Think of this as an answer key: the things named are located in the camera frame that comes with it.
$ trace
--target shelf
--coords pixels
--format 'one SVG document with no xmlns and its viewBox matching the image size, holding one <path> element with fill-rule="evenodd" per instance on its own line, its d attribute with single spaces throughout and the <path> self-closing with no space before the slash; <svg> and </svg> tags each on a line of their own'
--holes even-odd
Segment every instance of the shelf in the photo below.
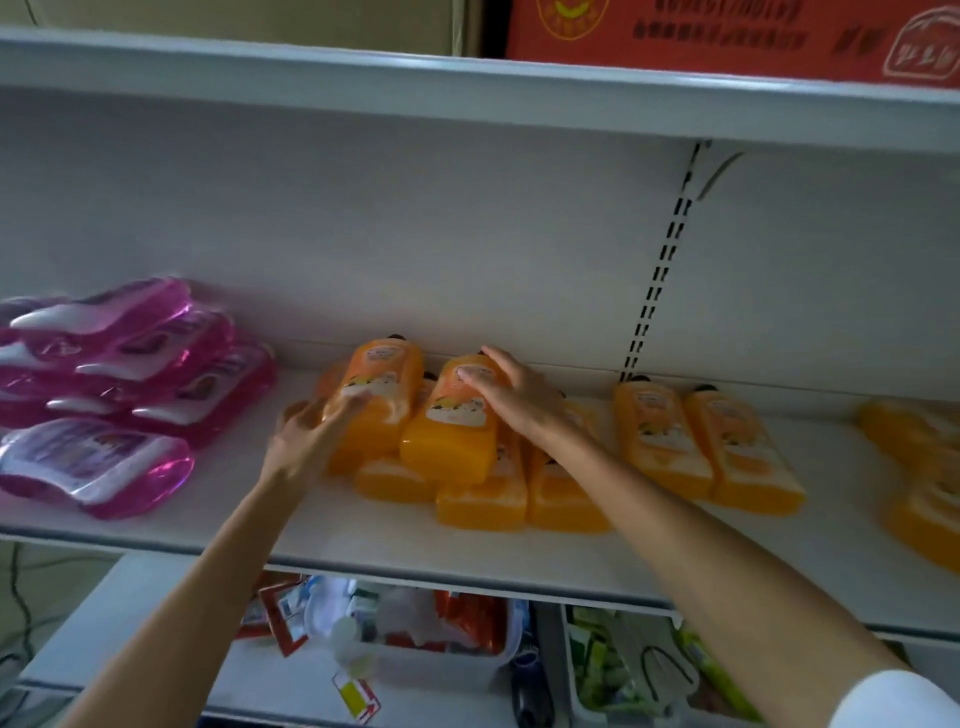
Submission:
<svg viewBox="0 0 960 728">
<path fill-rule="evenodd" d="M 199 458 L 191 480 L 138 519 L 100 522 L 0 494 L 0 536 L 128 551 L 196 555 L 248 492 L 276 413 L 309 396 L 315 374 L 286 371 L 277 388 Z M 609 427 L 609 410 L 591 401 Z M 790 518 L 708 506 L 846 605 L 872 628 L 960 646 L 960 578 L 879 525 L 900 486 L 896 467 L 851 425 L 766 418 L 809 493 Z M 437 523 L 428 506 L 357 496 L 345 481 L 313 492 L 276 544 L 271 565 L 418 586 L 666 612 L 671 604 L 615 534 L 529 528 L 498 534 Z"/>
<path fill-rule="evenodd" d="M 74 693 L 86 687 L 180 581 L 193 559 L 186 556 L 125 556 L 44 645 L 20 675 L 29 690 Z M 567 725 L 564 702 L 563 629 L 556 608 L 540 611 L 545 665 L 557 695 L 558 727 Z M 339 670 L 332 654 L 307 643 L 284 659 L 271 640 L 235 642 L 210 692 L 204 712 L 212 716 L 304 726 L 350 725 L 350 714 L 331 678 Z M 445 726 L 452 716 L 471 725 L 514 725 L 509 677 L 498 676 L 488 692 L 393 688 L 375 679 L 382 708 L 372 728 Z"/>
<path fill-rule="evenodd" d="M 0 28 L 0 85 L 601 132 L 960 152 L 960 92 Z"/>
</svg>

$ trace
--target hand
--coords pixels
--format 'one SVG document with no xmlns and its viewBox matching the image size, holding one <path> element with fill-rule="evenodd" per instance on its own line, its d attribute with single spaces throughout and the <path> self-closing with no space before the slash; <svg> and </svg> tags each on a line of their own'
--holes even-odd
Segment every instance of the hand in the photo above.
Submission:
<svg viewBox="0 0 960 728">
<path fill-rule="evenodd" d="M 486 376 L 462 369 L 460 377 L 484 396 L 493 410 L 514 431 L 539 448 L 546 449 L 551 429 L 567 423 L 564 398 L 546 377 L 521 364 L 510 354 L 496 347 L 483 347 L 510 380 L 511 386 L 499 384 Z"/>
<path fill-rule="evenodd" d="M 348 425 L 369 400 L 369 396 L 345 398 L 322 422 L 324 400 L 299 401 L 287 407 L 267 446 L 260 482 L 279 480 L 304 491 L 316 483 Z"/>
</svg>

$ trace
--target red cardboard box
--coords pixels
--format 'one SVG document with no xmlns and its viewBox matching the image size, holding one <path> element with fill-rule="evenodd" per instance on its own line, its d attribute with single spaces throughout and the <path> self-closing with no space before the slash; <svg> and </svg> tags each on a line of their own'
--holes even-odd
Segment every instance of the red cardboard box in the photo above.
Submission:
<svg viewBox="0 0 960 728">
<path fill-rule="evenodd" d="M 960 5 L 935 0 L 514 0 L 507 57 L 960 87 Z"/>
</svg>

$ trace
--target person's left hand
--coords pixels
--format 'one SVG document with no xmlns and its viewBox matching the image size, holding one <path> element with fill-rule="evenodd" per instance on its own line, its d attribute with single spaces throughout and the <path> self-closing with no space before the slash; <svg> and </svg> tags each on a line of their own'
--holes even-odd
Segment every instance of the person's left hand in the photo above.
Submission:
<svg viewBox="0 0 960 728">
<path fill-rule="evenodd" d="M 299 401 L 279 416 L 267 446 L 260 482 L 282 481 L 306 490 L 326 470 L 330 455 L 369 397 L 347 397 L 343 406 L 321 422 L 324 400 Z"/>
</svg>

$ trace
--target forearm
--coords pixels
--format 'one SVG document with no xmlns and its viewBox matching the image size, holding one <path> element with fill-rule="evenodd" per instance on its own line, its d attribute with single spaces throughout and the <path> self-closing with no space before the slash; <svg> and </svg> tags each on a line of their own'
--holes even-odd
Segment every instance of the forearm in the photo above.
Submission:
<svg viewBox="0 0 960 728">
<path fill-rule="evenodd" d="M 903 668 L 843 607 L 739 532 L 569 427 L 548 439 L 772 725 L 825 726 L 861 679 Z"/>
<path fill-rule="evenodd" d="M 301 499 L 286 483 L 258 484 L 60 728 L 195 725 L 252 584 Z"/>
</svg>

